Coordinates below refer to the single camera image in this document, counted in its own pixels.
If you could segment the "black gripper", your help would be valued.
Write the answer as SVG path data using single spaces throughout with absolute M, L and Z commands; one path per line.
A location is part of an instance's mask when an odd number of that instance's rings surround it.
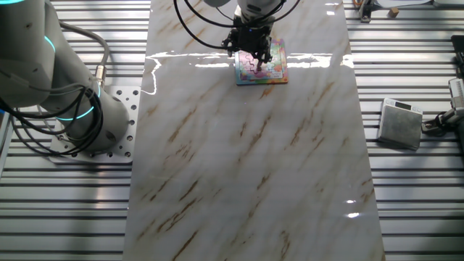
M 235 51 L 246 51 L 250 54 L 262 54 L 255 59 L 254 71 L 262 70 L 262 63 L 268 63 L 272 60 L 272 44 L 270 43 L 271 28 L 265 26 L 262 28 L 236 28 L 231 31 L 231 44 Z

